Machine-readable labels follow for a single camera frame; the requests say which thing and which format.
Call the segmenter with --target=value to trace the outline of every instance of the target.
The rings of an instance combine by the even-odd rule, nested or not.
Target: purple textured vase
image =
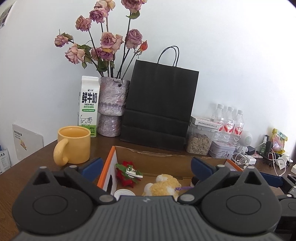
[[[121,116],[100,116],[97,132],[105,137],[117,137],[121,132]]]
[[[98,111],[103,115],[122,116],[130,81],[101,77]]]

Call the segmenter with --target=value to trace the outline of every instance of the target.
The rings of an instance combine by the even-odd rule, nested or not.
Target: yellow plush toy
[[[177,187],[181,187],[181,184],[176,178],[161,174],[156,177],[156,183],[146,184],[142,196],[173,196],[177,200],[179,194],[179,191],[175,190]]]

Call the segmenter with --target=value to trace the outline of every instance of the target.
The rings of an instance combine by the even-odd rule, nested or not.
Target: paper bag handle
[[[63,157],[65,146],[68,144],[69,140],[67,138],[58,142],[58,144],[54,148],[54,162],[58,166],[64,166],[68,163],[69,159],[67,157]]]
[[[159,56],[159,58],[158,58],[158,60],[157,60],[157,63],[159,63],[159,60],[160,60],[160,57],[162,56],[162,54],[165,52],[165,51],[167,51],[169,48],[172,48],[172,49],[174,49],[174,51],[175,51],[175,61],[174,61],[174,63],[173,63],[173,66],[175,65],[175,63],[176,63],[176,65],[175,65],[175,67],[177,67],[177,63],[178,63],[178,61],[179,61],[179,54],[180,54],[180,51],[179,51],[179,48],[178,48],[178,46],[176,46],[176,45],[173,45],[173,46],[170,46],[170,47],[167,47],[164,51],[162,51],[162,53],[160,54],[160,56]]]

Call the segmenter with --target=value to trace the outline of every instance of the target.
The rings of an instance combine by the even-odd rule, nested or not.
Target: purple string
[[[180,187],[180,188],[175,188],[175,190],[176,191],[181,191],[181,190],[190,189],[190,188],[193,188],[193,187]]]

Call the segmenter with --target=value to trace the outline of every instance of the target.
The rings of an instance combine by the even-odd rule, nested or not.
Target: fresh milk carton
[[[98,77],[82,76],[79,92],[78,125],[91,131],[96,136],[100,83]]]

